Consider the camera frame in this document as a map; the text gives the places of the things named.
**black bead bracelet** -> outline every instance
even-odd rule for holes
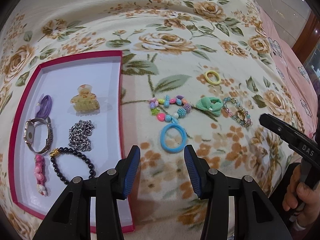
[[[94,176],[96,175],[96,172],[94,171],[94,166],[93,164],[90,162],[90,160],[81,152],[78,152],[77,150],[74,150],[72,148],[67,148],[67,147],[60,147],[59,149],[53,149],[53,151],[50,153],[50,157],[51,157],[51,162],[52,162],[52,166],[54,167],[54,171],[57,173],[57,176],[60,178],[61,181],[63,181],[64,184],[68,184],[69,181],[63,176],[63,174],[60,172],[58,165],[56,163],[56,157],[58,157],[60,154],[73,154],[79,158],[81,158],[82,160],[84,160],[84,162],[88,165],[89,167],[89,179],[94,178]]]

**silver chain necklace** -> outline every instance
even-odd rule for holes
[[[69,146],[82,152],[91,151],[91,141],[88,136],[92,135],[92,129],[94,125],[91,120],[79,120],[69,129]]]

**colorful bead bracelet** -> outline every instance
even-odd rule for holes
[[[177,104],[178,106],[183,105],[183,107],[179,108],[176,113],[164,114],[159,113],[157,114],[157,119],[161,122],[172,122],[178,123],[178,118],[185,117],[186,114],[190,113],[192,106],[188,103],[187,100],[184,99],[184,96],[177,95],[175,98],[170,98],[168,95],[165,98],[152,98],[150,101],[150,109],[155,109],[159,104],[163,104],[164,107],[168,108],[170,104]]]
[[[236,105],[236,107],[238,108],[238,111],[236,111],[236,114],[233,114],[229,110],[229,108],[227,107],[227,102],[231,102]],[[224,98],[223,99],[223,108],[226,111],[226,113],[228,114],[228,116],[231,117],[233,120],[235,120],[240,125],[243,125],[245,127],[252,126],[252,122],[251,122],[250,115],[249,115],[248,111],[246,111],[235,98],[231,98],[231,97]]]

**pink heart bead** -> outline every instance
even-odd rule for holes
[[[35,176],[36,176],[37,180],[39,180],[39,181],[44,180],[44,176],[41,173],[36,173]]]
[[[36,166],[35,173],[41,173],[41,172],[42,172],[42,168],[40,166]]]
[[[163,122],[164,118],[165,118],[165,114],[164,113],[159,113],[159,114],[157,114],[157,118],[158,118],[159,121]]]

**watch face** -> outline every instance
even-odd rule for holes
[[[33,137],[35,134],[35,126],[32,122],[27,122],[25,130],[24,130],[24,139],[26,143],[32,144],[33,143]]]

